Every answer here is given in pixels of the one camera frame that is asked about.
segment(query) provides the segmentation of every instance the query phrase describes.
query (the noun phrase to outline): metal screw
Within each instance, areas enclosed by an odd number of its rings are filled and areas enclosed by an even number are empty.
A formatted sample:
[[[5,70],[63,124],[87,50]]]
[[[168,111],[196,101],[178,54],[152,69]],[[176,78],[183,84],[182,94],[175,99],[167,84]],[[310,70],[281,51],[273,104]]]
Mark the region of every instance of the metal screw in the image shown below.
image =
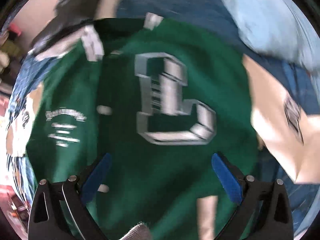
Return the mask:
[[[254,181],[254,176],[252,176],[252,175],[248,175],[247,177],[246,177],[246,179],[247,179],[247,181]]]
[[[44,185],[47,183],[47,180],[46,179],[41,179],[41,181],[39,182],[40,185]]]
[[[68,180],[71,182],[74,182],[74,181],[76,181],[76,179],[77,179],[76,175],[71,175]]]
[[[283,184],[282,179],[277,179],[276,182],[277,182],[277,184],[279,184],[279,185],[282,185],[282,184]]]

